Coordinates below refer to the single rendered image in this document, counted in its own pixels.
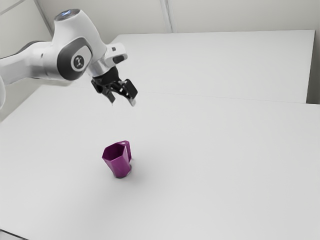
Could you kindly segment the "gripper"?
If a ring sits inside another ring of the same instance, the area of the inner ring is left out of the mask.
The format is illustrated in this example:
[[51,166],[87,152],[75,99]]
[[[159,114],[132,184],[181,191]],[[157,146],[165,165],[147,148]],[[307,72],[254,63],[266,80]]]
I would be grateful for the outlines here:
[[138,94],[138,90],[130,79],[120,79],[116,67],[112,67],[108,72],[101,76],[93,77],[91,84],[97,93],[107,97],[111,104],[115,102],[113,93],[117,93],[125,98],[130,98],[128,101],[132,107],[136,105],[135,97]]

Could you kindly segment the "purple faceted mug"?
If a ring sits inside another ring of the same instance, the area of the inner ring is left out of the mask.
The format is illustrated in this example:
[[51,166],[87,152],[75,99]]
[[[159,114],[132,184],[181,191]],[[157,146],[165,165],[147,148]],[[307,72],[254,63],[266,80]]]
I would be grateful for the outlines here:
[[119,141],[107,146],[102,159],[116,178],[124,178],[131,172],[131,146],[127,140]]

